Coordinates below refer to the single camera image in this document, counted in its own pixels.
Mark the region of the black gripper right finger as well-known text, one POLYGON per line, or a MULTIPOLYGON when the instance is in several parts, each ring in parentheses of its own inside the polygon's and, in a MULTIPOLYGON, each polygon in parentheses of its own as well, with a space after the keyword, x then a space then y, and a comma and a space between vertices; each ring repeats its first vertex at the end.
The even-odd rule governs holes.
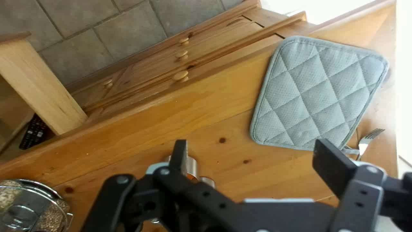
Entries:
POLYGON ((337 197, 342 196, 356 169, 356 165, 328 139, 315 141, 311 166, 337 197))

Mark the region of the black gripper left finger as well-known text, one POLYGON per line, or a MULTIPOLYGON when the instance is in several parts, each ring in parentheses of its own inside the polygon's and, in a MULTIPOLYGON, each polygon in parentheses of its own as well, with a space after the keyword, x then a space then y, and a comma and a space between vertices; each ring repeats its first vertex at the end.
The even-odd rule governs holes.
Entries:
POLYGON ((174 144, 168 165, 171 168, 174 168, 175 170, 185 174, 186 173, 186 156, 188 156, 188 142, 185 139, 177 139, 174 144))

